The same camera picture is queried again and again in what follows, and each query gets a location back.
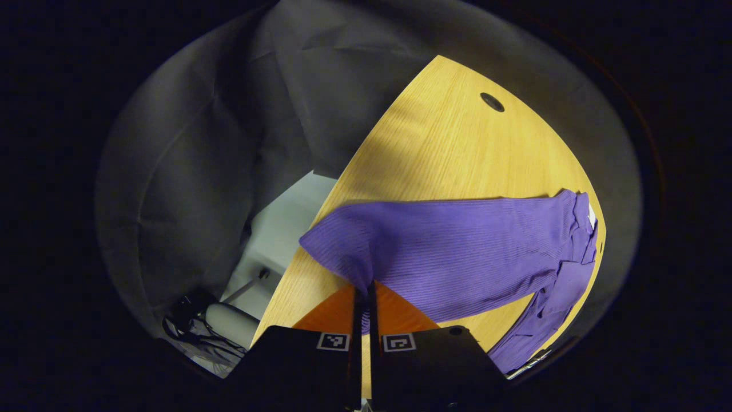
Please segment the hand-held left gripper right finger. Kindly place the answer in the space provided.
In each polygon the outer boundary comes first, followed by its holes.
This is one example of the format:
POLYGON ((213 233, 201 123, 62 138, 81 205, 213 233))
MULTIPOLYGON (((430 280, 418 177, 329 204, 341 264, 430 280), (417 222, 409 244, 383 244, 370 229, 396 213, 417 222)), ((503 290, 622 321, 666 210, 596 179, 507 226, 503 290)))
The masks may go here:
POLYGON ((509 381, 464 326, 440 327, 379 282, 368 288, 371 410, 487 410, 509 381))

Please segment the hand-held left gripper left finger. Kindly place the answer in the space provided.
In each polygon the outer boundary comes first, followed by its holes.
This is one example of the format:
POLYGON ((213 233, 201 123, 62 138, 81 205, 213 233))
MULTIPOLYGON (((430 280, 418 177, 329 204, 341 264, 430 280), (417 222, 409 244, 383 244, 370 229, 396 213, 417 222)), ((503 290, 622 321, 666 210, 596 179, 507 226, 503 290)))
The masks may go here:
POLYGON ((233 410, 361 409, 363 295, 340 288, 291 327, 269 326, 226 378, 233 410))

